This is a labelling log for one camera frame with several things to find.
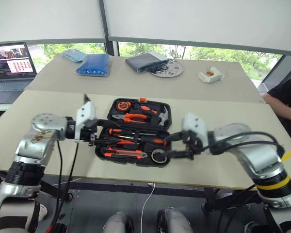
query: white cable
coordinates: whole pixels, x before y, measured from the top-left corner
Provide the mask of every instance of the white cable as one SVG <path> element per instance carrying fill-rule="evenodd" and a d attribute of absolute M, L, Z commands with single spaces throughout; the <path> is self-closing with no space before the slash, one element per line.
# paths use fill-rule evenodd
<path fill-rule="evenodd" d="M 144 205 L 142 207 L 142 211 L 141 211 L 141 220 L 140 220 L 140 233 L 142 233 L 142 217 L 144 215 L 144 208 L 145 208 L 145 205 L 146 205 L 146 202 L 150 199 L 150 197 L 152 196 L 153 192 L 154 192 L 154 189 L 155 189 L 155 183 L 153 185 L 153 189 L 152 189 L 152 192 L 151 194 L 148 196 L 148 198 L 145 200 L 144 202 Z"/>
<path fill-rule="evenodd" d="M 75 180 L 72 180 L 72 181 L 70 181 L 70 182 L 74 182 L 74 181 L 77 181 L 77 180 L 79 180 L 80 178 L 77 178 L 77 179 L 75 179 Z M 68 183 L 68 181 L 65 181 L 65 182 L 62 182 L 62 183 Z M 62 183 L 60 183 L 60 184 L 62 184 Z M 58 183 L 56 183 L 56 184 L 52 184 L 52 186 L 55 186 L 55 185 L 59 185 Z"/>

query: white device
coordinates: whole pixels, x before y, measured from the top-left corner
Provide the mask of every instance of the white device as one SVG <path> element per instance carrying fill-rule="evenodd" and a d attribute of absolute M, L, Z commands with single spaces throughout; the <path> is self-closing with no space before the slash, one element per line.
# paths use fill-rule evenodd
<path fill-rule="evenodd" d="M 210 67 L 209 70 L 213 73 L 213 75 L 206 75 L 203 72 L 200 72 L 198 74 L 199 79 L 203 82 L 203 83 L 213 83 L 217 80 L 222 80 L 224 78 L 224 74 L 222 72 L 220 72 L 216 67 Z"/>

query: blue bag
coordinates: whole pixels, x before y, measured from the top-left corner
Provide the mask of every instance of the blue bag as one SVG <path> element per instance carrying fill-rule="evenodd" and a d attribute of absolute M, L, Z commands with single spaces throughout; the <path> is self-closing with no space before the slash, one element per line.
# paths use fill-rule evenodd
<path fill-rule="evenodd" d="M 79 50 L 66 50 L 63 51 L 61 54 L 64 58 L 67 58 L 73 62 L 81 62 L 86 56 L 86 53 L 81 52 Z"/>
<path fill-rule="evenodd" d="M 107 76 L 109 73 L 110 56 L 107 54 L 87 55 L 76 72 L 83 75 Z"/>

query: table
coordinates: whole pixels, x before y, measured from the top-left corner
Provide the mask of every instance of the table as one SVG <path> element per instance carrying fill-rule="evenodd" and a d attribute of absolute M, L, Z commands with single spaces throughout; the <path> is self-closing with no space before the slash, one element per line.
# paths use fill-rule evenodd
<path fill-rule="evenodd" d="M 104 119 L 117 97 L 89 95 L 91 101 L 98 107 L 100 118 Z M 205 120 L 209 130 L 233 122 L 242 122 L 253 131 L 272 134 L 287 152 L 291 150 L 291 139 L 267 104 L 157 98 L 151 100 L 166 102 L 171 106 L 173 122 L 169 129 L 170 133 L 178 132 L 183 116 L 187 112 L 192 112 Z M 82 94 L 24 91 L 0 119 L 0 170 L 7 170 L 10 167 L 18 143 L 29 130 L 31 120 L 36 114 L 48 112 L 75 118 L 76 110 L 82 104 Z M 64 175 L 68 175 L 71 168 L 75 146 L 73 140 L 61 142 Z M 176 142 L 173 149 L 182 150 L 184 145 Z M 284 165 L 291 176 L 291 158 Z M 59 156 L 56 148 L 45 173 L 59 173 Z M 193 161 L 174 159 L 164 168 L 139 167 L 134 164 L 120 165 L 100 160 L 95 156 L 94 148 L 88 147 L 87 143 L 83 142 L 79 146 L 74 176 L 233 189 L 244 189 L 253 183 L 236 157 L 230 153 L 217 156 L 202 153 Z"/>
<path fill-rule="evenodd" d="M 150 73 L 136 74 L 125 57 L 112 57 L 108 77 L 76 74 L 80 63 L 57 54 L 35 77 L 28 90 L 60 91 L 101 95 L 129 95 L 146 98 L 215 100 L 264 103 L 254 84 L 238 62 L 179 60 L 184 72 L 173 78 Z M 197 77 L 215 66 L 226 76 L 222 81 L 203 83 Z"/>

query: tool kit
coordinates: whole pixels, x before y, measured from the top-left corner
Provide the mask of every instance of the tool kit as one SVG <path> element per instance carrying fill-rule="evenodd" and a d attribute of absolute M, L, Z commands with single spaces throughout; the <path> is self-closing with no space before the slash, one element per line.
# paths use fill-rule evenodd
<path fill-rule="evenodd" d="M 99 139 L 110 143 L 96 145 L 100 159 L 138 166 L 164 167 L 169 163 L 162 154 L 171 150 L 171 143 L 164 141 L 172 123 L 168 104 L 120 98 L 113 102 L 107 118 L 120 127 L 102 129 Z"/>

